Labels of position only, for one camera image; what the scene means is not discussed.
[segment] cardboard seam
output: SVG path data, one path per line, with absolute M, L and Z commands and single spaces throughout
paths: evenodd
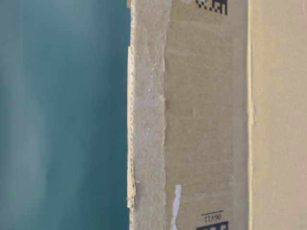
M 248 82 L 248 230 L 253 230 L 253 155 L 252 129 L 256 124 L 253 102 L 253 43 L 251 28 L 251 1 L 248 1 L 248 46 L 247 46 L 247 82 Z

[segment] cardboard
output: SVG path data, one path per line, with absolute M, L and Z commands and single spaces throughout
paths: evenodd
M 306 6 L 132 0 L 130 229 L 307 229 Z

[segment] torn cardboard edge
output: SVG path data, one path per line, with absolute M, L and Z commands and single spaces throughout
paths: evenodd
M 127 207 L 133 210 L 135 196 L 135 182 L 133 176 L 133 98 L 131 94 L 132 82 L 130 77 L 131 71 L 131 47 L 128 47 L 128 80 L 127 80 L 127 124 L 128 124 L 128 166 L 127 166 Z
M 131 44 L 128 64 L 127 206 L 130 208 L 131 230 L 165 229 L 167 225 L 164 49 L 170 3 L 171 0 L 157 0 L 146 7 L 148 2 L 132 0 L 128 4 L 131 10 Z

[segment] blue-green surface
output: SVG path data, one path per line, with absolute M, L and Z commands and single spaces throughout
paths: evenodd
M 0 230 L 126 230 L 126 0 L 0 0 Z

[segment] white tape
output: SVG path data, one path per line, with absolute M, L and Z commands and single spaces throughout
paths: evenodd
M 173 203 L 173 217 L 171 222 L 171 230 L 177 230 L 176 219 L 179 212 L 180 198 L 181 198 L 181 185 L 177 184 L 175 190 L 175 199 Z

